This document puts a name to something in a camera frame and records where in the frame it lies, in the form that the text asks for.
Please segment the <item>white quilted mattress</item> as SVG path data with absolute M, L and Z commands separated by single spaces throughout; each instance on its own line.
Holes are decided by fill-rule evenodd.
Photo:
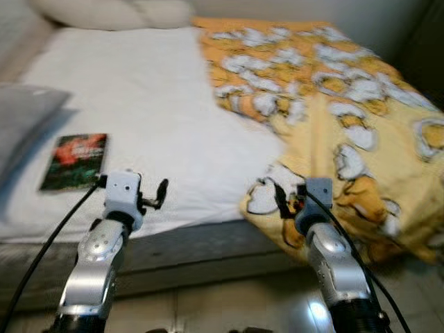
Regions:
M 19 77 L 71 94 L 66 116 L 0 190 L 0 242 L 42 242 L 83 197 L 42 191 L 60 137 L 108 134 L 103 171 L 132 169 L 162 209 L 137 234 L 239 220 L 240 202 L 282 153 L 266 126 L 220 108 L 195 28 L 86 31 L 64 28 Z

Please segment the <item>beige pillow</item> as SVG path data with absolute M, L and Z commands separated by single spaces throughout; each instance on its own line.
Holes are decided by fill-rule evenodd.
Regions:
M 147 28 L 171 29 L 191 26 L 194 9 L 187 0 L 134 0 Z
M 133 31 L 149 22 L 126 0 L 26 0 L 44 18 L 63 26 L 95 31 Z

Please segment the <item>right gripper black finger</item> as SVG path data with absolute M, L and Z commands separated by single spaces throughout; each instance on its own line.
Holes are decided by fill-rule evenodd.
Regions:
M 277 205 L 278 212 L 281 219 L 294 219 L 295 213 L 292 212 L 289 201 L 287 200 L 287 193 L 279 186 L 279 184 L 273 184 L 275 186 L 275 204 Z

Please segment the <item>yellow cartoon egg blanket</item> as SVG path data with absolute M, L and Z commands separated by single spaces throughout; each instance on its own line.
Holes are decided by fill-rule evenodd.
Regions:
M 332 212 L 365 263 L 434 263 L 443 225 L 444 114 L 374 51 L 329 22 L 196 18 L 216 104 L 266 125 L 282 154 L 240 202 L 286 253 L 307 242 L 273 184 L 331 178 Z

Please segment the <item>grey floral printed headboard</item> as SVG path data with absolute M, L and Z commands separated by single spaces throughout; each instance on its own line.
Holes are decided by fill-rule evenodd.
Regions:
M 0 0 L 0 83 L 19 80 L 57 29 L 31 0 Z

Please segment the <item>red and green book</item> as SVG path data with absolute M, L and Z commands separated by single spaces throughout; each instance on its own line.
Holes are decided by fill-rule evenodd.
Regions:
M 67 191 L 91 187 L 102 174 L 108 134 L 91 133 L 59 137 L 51 149 L 40 191 Z

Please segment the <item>grey bed base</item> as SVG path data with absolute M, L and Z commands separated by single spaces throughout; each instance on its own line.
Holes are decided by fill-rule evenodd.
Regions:
M 56 242 L 39 263 L 15 311 L 55 309 L 74 267 L 75 242 Z M 132 297 L 306 266 L 245 220 L 187 226 L 129 241 L 114 296 Z

